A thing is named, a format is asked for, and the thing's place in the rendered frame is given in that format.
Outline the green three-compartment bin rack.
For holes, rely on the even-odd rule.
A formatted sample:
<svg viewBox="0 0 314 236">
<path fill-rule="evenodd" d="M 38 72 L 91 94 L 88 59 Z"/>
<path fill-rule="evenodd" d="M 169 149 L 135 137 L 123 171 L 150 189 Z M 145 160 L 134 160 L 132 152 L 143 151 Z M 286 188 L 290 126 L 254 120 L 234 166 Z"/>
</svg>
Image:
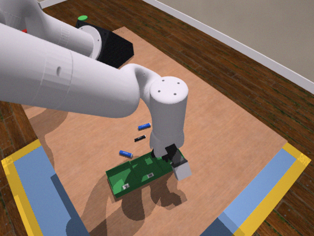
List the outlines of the green three-compartment bin rack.
<svg viewBox="0 0 314 236">
<path fill-rule="evenodd" d="M 107 178 L 116 198 L 119 198 L 171 171 L 172 161 L 152 158 L 151 152 L 127 161 L 107 171 Z"/>
</svg>

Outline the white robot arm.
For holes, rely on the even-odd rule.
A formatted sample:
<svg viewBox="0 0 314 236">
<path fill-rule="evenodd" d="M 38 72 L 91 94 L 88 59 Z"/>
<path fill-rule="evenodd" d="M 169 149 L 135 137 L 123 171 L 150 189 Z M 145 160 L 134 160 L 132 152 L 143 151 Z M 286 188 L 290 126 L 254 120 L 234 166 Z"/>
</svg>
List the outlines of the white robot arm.
<svg viewBox="0 0 314 236">
<path fill-rule="evenodd" d="M 24 20 L 27 33 L 21 31 Z M 0 0 L 0 101 L 123 118 L 141 98 L 156 138 L 178 139 L 186 83 L 138 64 L 114 68 L 97 61 L 100 51 L 101 37 L 92 26 L 77 29 L 53 18 L 37 0 Z"/>
</svg>

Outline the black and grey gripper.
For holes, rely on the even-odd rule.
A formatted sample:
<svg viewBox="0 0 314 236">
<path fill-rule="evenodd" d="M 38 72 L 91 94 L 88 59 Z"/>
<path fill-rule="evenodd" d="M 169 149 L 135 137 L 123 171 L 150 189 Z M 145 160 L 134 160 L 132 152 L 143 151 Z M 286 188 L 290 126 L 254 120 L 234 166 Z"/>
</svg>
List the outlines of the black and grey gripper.
<svg viewBox="0 0 314 236">
<path fill-rule="evenodd" d="M 177 149 L 183 146 L 184 130 L 183 130 L 182 135 L 177 140 L 174 140 L 174 141 L 159 140 L 158 138 L 156 138 L 152 130 L 151 135 L 150 135 L 150 148 L 153 149 L 151 153 L 152 158 L 162 157 L 162 159 L 165 160 L 166 162 L 168 162 L 168 158 L 169 158 L 169 160 L 171 161 L 171 158 L 169 157 L 165 147 L 168 147 L 172 144 L 175 144 Z"/>
</svg>

